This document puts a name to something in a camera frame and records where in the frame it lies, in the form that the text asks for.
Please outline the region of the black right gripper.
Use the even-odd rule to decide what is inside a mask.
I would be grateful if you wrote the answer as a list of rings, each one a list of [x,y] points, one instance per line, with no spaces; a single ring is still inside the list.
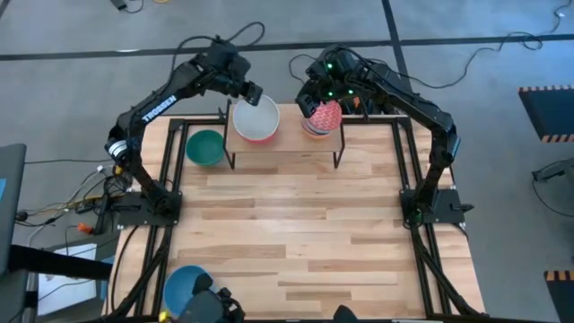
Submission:
[[[307,68],[307,93],[295,98],[304,118],[311,118],[320,101],[340,100],[363,91],[358,77],[362,65],[351,50],[343,45],[325,48]]]

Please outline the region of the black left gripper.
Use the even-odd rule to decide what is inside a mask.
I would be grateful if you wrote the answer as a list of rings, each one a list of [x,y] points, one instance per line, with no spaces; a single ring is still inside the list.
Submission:
[[[202,86],[224,95],[244,95],[244,100],[257,106],[263,89],[246,81],[251,64],[239,54],[229,41],[214,40],[209,48],[196,56],[196,65],[202,69]]]

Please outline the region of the red patterned bowl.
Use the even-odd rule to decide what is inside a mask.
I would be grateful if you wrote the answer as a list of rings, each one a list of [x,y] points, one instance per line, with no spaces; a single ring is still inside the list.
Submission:
[[[308,119],[312,129],[318,132],[330,132],[338,128],[342,122],[343,113],[336,100],[322,103],[315,114]]]

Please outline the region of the plain white bowl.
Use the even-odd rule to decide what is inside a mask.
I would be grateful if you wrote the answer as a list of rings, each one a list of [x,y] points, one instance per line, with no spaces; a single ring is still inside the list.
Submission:
[[[233,108],[232,122],[239,135],[250,138],[265,138],[275,134],[281,120],[277,104],[262,95],[257,106],[239,101]]]

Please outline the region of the plain teal bowl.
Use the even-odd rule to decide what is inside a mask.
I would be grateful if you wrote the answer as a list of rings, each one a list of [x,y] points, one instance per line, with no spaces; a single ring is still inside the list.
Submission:
[[[224,155],[223,136],[211,129],[200,130],[188,138],[186,153],[196,165],[214,166]]]

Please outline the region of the black power brick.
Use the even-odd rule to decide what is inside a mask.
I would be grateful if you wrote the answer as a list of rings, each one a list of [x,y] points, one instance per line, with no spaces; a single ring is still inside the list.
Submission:
[[[109,0],[116,9],[120,12],[135,14],[139,13],[144,8],[144,0]],[[139,3],[138,7],[133,7],[128,4],[129,1],[136,1]]]

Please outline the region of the plain blue bowl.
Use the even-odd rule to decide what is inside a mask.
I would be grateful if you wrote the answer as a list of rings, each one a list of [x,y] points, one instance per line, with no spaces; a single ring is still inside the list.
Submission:
[[[212,286],[212,277],[200,266],[182,266],[176,269],[164,285],[163,300],[167,312],[176,318],[198,317],[202,313],[204,301],[194,300],[194,292],[209,290]]]

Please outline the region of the black hazard striped platform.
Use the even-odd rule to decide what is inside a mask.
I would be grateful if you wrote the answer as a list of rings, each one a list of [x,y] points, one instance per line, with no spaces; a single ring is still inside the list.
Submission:
[[[542,143],[574,143],[574,85],[519,87],[517,94]]]
[[[574,270],[545,271],[544,279],[560,323],[574,323]]]

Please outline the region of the black floor stand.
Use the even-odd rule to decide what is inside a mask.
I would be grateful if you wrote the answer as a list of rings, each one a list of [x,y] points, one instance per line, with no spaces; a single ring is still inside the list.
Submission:
[[[574,158],[552,162],[533,171],[532,175],[535,181],[546,181],[557,176],[565,176],[574,185]]]

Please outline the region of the black beam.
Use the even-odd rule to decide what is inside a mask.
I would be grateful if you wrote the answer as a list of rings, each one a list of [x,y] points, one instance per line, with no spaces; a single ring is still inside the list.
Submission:
[[[85,258],[60,255],[40,249],[12,245],[5,262],[5,272],[26,270],[32,273],[63,275],[92,280],[108,280],[112,265]]]

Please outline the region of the grey monitor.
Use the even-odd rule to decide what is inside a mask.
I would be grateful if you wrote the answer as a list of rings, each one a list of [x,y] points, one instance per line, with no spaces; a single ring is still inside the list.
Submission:
[[[27,146],[0,146],[0,276],[8,270]]]

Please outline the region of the white sheet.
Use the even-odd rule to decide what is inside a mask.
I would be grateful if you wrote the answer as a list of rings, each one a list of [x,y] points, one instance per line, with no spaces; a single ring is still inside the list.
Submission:
[[[95,243],[55,249],[60,255],[94,260]],[[45,316],[97,296],[96,282],[63,275],[39,274],[38,315]]]

